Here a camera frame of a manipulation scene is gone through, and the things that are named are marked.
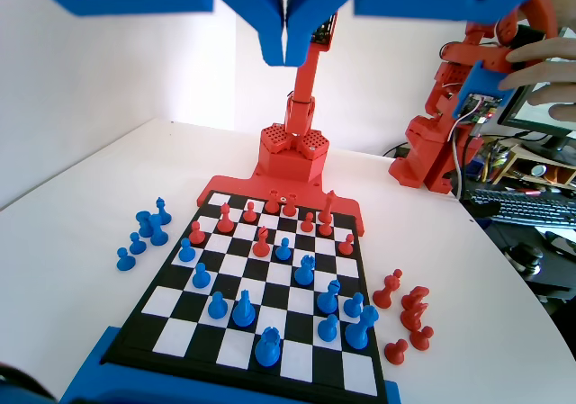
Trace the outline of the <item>person's hand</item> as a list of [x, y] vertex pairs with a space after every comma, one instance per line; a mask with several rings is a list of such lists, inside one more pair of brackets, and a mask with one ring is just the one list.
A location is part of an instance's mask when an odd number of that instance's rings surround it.
[[527, 98], [531, 105], [550, 104], [549, 115], [557, 121], [575, 121], [575, 39], [557, 37], [530, 43], [512, 50], [510, 63], [534, 61], [509, 74], [499, 83], [500, 90], [543, 83]]

